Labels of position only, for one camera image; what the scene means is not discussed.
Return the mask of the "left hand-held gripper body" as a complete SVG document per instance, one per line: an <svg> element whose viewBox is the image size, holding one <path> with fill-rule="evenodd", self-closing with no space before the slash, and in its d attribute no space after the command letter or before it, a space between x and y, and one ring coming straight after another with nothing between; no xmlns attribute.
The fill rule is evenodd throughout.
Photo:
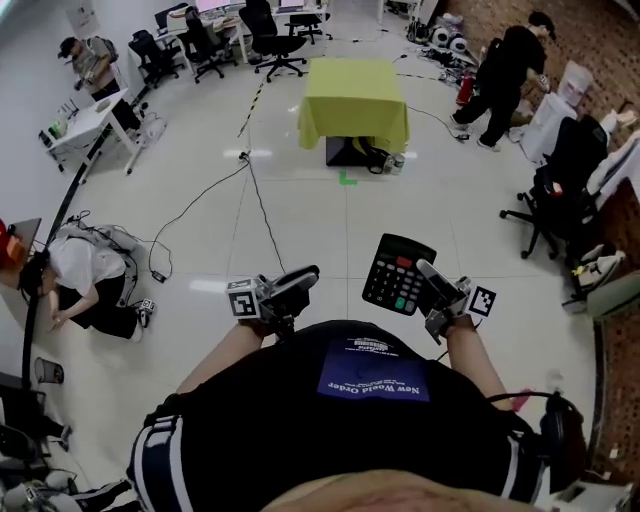
<svg viewBox="0 0 640 512"><path fill-rule="evenodd" d="M301 314L278 314L276 296L264 277L229 282L225 290L232 316L240 320L257 320L267 326L280 341L294 332L295 319Z"/></svg>

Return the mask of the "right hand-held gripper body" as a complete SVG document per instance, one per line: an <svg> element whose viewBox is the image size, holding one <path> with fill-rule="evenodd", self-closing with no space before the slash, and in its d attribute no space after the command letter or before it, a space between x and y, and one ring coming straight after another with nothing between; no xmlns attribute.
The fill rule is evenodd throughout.
<svg viewBox="0 0 640 512"><path fill-rule="evenodd" d="M487 318L496 300L496 293L462 277L452 282L441 276L427 279L423 302L425 329L440 345L454 319L469 315L482 321Z"/></svg>

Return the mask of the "black calculator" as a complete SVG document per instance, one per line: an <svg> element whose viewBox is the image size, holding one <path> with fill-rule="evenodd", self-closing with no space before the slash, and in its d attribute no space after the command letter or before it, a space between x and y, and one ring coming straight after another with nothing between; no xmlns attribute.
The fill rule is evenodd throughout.
<svg viewBox="0 0 640 512"><path fill-rule="evenodd" d="M433 264L437 252L412 239L384 233L367 276L362 299L377 307L405 316L418 310L425 277L419 260Z"/></svg>

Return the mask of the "person's right forearm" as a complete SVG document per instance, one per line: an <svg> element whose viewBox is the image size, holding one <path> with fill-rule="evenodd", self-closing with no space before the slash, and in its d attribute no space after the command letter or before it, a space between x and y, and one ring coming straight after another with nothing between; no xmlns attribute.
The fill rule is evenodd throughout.
<svg viewBox="0 0 640 512"><path fill-rule="evenodd" d="M454 318L445 338L453 370L472 381L486 398L507 393L469 315Z"/></svg>

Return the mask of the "dark shoulder bag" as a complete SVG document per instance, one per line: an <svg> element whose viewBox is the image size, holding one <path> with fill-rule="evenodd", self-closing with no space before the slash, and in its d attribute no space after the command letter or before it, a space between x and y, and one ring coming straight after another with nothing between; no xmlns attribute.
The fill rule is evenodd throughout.
<svg viewBox="0 0 640 512"><path fill-rule="evenodd" d="M551 494L564 491L585 470L587 445L583 423L583 415L559 392L548 396L540 429Z"/></svg>

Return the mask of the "person's left forearm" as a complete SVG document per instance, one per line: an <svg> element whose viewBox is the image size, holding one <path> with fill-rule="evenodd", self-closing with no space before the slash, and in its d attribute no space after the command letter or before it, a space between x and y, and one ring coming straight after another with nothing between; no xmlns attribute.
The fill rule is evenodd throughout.
<svg viewBox="0 0 640 512"><path fill-rule="evenodd" d="M192 392L213 376L259 350L269 335L265 324L257 320L240 320L187 376L176 393Z"/></svg>

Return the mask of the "white backpack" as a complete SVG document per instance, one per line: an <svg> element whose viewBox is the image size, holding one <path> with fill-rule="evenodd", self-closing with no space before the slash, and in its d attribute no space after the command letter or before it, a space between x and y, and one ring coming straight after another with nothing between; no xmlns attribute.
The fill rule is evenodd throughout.
<svg viewBox="0 0 640 512"><path fill-rule="evenodd" d="M626 253L610 243L596 245L577 260L569 260L573 292L562 307L569 313L586 309L588 296L607 284L626 259Z"/></svg>

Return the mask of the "person's black printed t-shirt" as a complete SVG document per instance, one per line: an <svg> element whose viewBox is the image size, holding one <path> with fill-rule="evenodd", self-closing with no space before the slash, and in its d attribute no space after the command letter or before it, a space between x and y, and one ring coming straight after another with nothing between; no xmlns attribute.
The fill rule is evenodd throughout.
<svg viewBox="0 0 640 512"><path fill-rule="evenodd" d="M128 476L144 512L260 512L301 484L409 472L535 507L541 439L504 395L370 322L262 347L145 419Z"/></svg>

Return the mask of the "black office chair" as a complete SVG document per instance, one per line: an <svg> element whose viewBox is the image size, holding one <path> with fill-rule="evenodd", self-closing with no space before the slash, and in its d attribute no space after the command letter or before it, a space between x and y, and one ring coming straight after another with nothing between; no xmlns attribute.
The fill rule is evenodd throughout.
<svg viewBox="0 0 640 512"><path fill-rule="evenodd" d="M138 69L147 86L156 89L164 77L179 77L183 64L175 61L178 48L160 46L147 30L135 32L128 46L140 58Z"/></svg>
<svg viewBox="0 0 640 512"><path fill-rule="evenodd" d="M315 14L292 15L286 26L289 29L289 36L308 37L311 44L315 44L316 36L325 36L328 40L332 40L333 36L324 33L320 29L322 21L327 21L331 17L330 13L326 13L324 17Z"/></svg>
<svg viewBox="0 0 640 512"><path fill-rule="evenodd" d="M210 71L215 71L220 78L223 78L221 65L238 65L229 45L229 39L221 37L216 41L212 40L194 7L186 8L184 18L187 31L180 34L178 38L185 45L187 60L196 65L194 74L196 84L199 84L200 78Z"/></svg>
<svg viewBox="0 0 640 512"><path fill-rule="evenodd" d="M272 75L280 68L292 70L298 77L303 72L294 66L295 62L306 64L305 58L291 58L290 55L300 50L306 39L297 35L279 35L278 28L272 16L271 5L267 0L246 0L246 4L239 11L242 22L248 27L252 36L252 49L262 57L272 57L269 62L254 66L254 72L270 66L266 75L266 82L271 82Z"/></svg>
<svg viewBox="0 0 640 512"><path fill-rule="evenodd" d="M595 212L587 183L607 156L607 145L605 130L592 116L561 121L555 147L535 170L533 186L516 195L528 210L499 213L502 219L512 217L533 227L529 246L520 253L522 259L531 256L540 237L547 241L550 259L559 255L559 241L570 246L581 237L587 218Z"/></svg>

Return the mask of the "red fire extinguisher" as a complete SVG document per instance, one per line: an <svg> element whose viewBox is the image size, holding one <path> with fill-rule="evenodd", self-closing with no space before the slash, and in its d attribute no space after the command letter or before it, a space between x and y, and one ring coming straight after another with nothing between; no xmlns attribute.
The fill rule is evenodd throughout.
<svg viewBox="0 0 640 512"><path fill-rule="evenodd" d="M459 85L456 104L464 106L469 103L474 94L475 73L470 69L464 70L461 74Z"/></svg>

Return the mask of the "yellow-green tablecloth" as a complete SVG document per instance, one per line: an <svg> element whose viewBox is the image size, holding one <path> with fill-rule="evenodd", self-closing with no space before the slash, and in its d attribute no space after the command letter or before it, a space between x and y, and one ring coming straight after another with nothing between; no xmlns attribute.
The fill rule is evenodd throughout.
<svg viewBox="0 0 640 512"><path fill-rule="evenodd" d="M407 102L388 59L322 57L311 61L298 114L298 144L322 137L366 137L390 153L410 139Z"/></svg>

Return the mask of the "white cloth covered table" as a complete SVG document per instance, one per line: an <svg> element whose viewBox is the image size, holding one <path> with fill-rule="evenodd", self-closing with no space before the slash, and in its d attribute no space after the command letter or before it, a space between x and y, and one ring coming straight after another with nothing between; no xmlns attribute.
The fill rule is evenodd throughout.
<svg viewBox="0 0 640 512"><path fill-rule="evenodd" d="M633 180L636 174L640 175L640 129L634 131L619 149L611 152L589 177L586 189L596 210L602 208L623 179Z"/></svg>
<svg viewBox="0 0 640 512"><path fill-rule="evenodd" d="M524 155L536 167L543 165L544 156L553 152L565 118L576 120L575 109L554 92L545 95L520 140Z"/></svg>

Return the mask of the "grey laptop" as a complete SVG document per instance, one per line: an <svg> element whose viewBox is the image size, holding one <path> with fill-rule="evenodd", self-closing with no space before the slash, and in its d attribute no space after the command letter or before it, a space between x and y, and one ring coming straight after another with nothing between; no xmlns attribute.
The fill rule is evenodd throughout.
<svg viewBox="0 0 640 512"><path fill-rule="evenodd" d="M41 222L41 218L18 221L8 226L8 233L19 240L25 250L29 252L33 246Z"/></svg>

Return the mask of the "pink white box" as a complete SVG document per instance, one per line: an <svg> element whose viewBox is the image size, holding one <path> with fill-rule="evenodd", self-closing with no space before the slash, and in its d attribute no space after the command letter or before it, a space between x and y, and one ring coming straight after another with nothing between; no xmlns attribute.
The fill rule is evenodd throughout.
<svg viewBox="0 0 640 512"><path fill-rule="evenodd" d="M558 85L556 94L571 107L577 107L593 82L592 73L570 60Z"/></svg>

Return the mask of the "long white desk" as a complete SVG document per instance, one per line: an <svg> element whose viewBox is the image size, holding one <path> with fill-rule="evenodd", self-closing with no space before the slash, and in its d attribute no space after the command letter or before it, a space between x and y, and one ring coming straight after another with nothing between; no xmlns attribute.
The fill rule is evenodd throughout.
<svg viewBox="0 0 640 512"><path fill-rule="evenodd" d="M324 17L327 13L328 6L328 0L306 0L305 8L303 10L295 13L278 14L278 0L267 1L271 5L273 18L296 14L315 14ZM184 64L186 65L190 73L192 75L195 74L192 63L187 60L185 45L178 38L180 34L183 34L187 31L184 13L186 8L189 6L192 6L196 9L203 25L205 27L209 27L212 32L224 32L226 30L229 30L229 44L238 44L241 51L242 61L245 64L249 63L247 50L248 45L246 43L246 38L250 36L250 33L248 27L242 22L239 16L240 9L245 5L240 8L229 10L199 12L197 7L195 6L195 1L189 0L187 3L181 3L177 6L159 11L154 15L157 25L154 39L158 43L168 44L169 46L171 46L173 43L176 43L179 48L179 52L177 53L177 55L183 59ZM326 21L322 21L321 28L326 28Z"/></svg>

